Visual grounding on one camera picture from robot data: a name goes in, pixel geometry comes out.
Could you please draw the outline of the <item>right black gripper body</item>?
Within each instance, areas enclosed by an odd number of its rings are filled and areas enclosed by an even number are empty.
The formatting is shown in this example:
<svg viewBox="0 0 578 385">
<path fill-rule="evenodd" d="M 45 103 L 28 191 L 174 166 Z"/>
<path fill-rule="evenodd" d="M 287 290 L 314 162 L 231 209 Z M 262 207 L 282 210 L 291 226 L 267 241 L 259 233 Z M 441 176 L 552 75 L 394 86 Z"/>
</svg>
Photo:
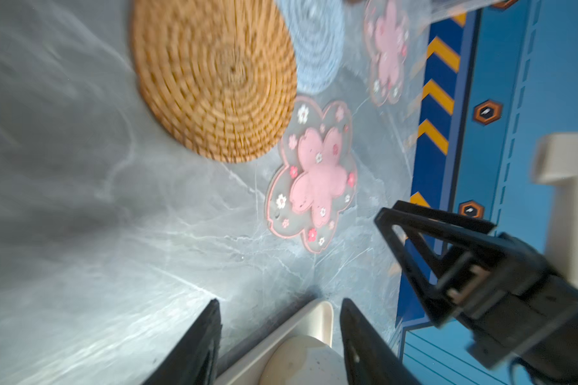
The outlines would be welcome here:
<svg viewBox="0 0 578 385">
<path fill-rule="evenodd" d="M 442 258 L 442 319 L 471 330 L 493 368 L 517 356 L 544 383 L 578 383 L 578 289 L 521 240 L 465 232 Z"/>
</svg>

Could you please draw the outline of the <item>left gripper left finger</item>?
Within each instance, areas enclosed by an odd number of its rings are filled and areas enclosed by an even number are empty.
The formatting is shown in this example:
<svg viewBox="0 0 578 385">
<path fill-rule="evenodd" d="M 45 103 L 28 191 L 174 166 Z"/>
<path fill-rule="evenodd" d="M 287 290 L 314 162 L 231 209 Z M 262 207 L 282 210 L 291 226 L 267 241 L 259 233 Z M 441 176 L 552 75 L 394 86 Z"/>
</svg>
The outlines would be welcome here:
<svg viewBox="0 0 578 385">
<path fill-rule="evenodd" d="M 221 333 L 220 304 L 213 299 L 143 384 L 214 384 Z"/>
</svg>

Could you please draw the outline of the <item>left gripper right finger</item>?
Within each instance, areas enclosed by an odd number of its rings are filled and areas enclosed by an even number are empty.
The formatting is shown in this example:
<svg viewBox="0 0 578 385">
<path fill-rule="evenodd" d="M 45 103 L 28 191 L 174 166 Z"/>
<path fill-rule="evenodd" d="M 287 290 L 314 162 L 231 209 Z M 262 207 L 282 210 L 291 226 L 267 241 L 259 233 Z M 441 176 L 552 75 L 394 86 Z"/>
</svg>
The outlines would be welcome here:
<svg viewBox="0 0 578 385">
<path fill-rule="evenodd" d="M 342 302 L 340 329 L 349 384 L 419 384 L 349 298 Z"/>
</svg>

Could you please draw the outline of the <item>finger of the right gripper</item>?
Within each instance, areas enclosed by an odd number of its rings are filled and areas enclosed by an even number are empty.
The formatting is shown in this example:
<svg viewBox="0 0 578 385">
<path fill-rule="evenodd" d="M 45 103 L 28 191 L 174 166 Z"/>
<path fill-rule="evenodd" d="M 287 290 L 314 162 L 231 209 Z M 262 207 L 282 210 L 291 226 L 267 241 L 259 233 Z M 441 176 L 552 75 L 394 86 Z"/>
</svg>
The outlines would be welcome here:
<svg viewBox="0 0 578 385">
<path fill-rule="evenodd" d="M 464 229 L 472 230 L 482 234 L 489 234 L 496 227 L 494 223 L 485 221 L 480 218 L 472 218 L 462 216 L 461 214 L 457 213 L 435 210 L 406 201 L 397 201 L 394 204 L 393 209 L 403 213 L 414 214 L 430 220 L 440 221 L 448 225 L 459 226 Z"/>
<path fill-rule="evenodd" d="M 427 235 L 436 239 L 443 239 L 443 231 L 453 227 L 453 225 L 403 213 L 393 208 L 381 209 L 375 217 L 375 225 L 406 274 L 409 285 L 414 290 L 426 316 L 433 325 L 441 327 L 451 317 L 453 306 L 445 298 L 445 295 L 441 294 L 430 283 L 429 276 L 423 274 L 420 265 L 407 252 L 403 241 L 393 228 L 398 226 L 403 230 L 422 261 L 435 274 L 435 277 L 441 278 L 448 270 L 444 258 L 438 256 L 430 248 L 424 237 Z"/>
</svg>

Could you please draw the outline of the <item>pink flower coaster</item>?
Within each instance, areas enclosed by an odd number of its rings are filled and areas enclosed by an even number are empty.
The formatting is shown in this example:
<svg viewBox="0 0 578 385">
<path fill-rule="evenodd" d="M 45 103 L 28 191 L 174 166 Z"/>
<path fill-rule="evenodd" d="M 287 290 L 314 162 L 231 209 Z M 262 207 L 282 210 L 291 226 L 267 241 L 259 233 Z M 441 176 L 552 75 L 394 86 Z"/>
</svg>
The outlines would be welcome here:
<svg viewBox="0 0 578 385">
<path fill-rule="evenodd" d="M 364 8 L 364 43 L 369 53 L 369 87 L 377 107 L 396 104 L 405 83 L 409 19 L 400 1 L 368 1 Z"/>
<path fill-rule="evenodd" d="M 353 117 L 342 101 L 320 107 L 300 96 L 279 142 L 282 165 L 268 189 L 269 230 L 299 237 L 311 253 L 327 249 L 340 214 L 356 196 L 358 171 L 352 154 Z"/>
</svg>

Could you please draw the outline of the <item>blue woven round coaster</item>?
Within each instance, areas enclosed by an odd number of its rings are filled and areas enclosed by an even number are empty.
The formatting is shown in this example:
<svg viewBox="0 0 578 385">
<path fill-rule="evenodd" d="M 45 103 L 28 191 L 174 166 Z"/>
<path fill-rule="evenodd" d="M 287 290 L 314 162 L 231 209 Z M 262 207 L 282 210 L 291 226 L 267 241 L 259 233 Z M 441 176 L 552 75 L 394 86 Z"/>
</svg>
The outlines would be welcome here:
<svg viewBox="0 0 578 385">
<path fill-rule="evenodd" d="M 276 5 L 292 38 L 298 92 L 319 94 L 335 80 L 343 58 L 342 2 L 279 0 Z"/>
</svg>

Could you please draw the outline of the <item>woven rattan round coaster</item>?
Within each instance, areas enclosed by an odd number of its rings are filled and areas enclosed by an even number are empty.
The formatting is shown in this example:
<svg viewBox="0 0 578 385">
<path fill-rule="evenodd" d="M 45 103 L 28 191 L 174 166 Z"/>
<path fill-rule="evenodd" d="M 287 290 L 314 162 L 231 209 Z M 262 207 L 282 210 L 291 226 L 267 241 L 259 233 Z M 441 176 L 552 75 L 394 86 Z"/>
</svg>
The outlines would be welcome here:
<svg viewBox="0 0 578 385">
<path fill-rule="evenodd" d="M 202 157 L 242 163 L 281 140 L 297 65 L 273 1 L 135 1 L 140 93 L 163 128 Z"/>
</svg>

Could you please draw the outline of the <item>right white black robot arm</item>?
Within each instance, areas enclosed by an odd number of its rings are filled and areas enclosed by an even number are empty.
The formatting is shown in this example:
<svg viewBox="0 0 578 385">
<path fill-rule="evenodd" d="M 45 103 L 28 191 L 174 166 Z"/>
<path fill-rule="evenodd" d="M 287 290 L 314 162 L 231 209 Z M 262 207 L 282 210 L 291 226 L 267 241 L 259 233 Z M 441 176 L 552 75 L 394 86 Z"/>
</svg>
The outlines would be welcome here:
<svg viewBox="0 0 578 385">
<path fill-rule="evenodd" d="M 543 252 L 489 221 L 406 201 L 375 223 L 430 322 L 469 329 L 483 367 L 508 361 L 535 384 L 578 384 L 578 133 L 544 137 L 531 174 L 555 189 Z"/>
</svg>

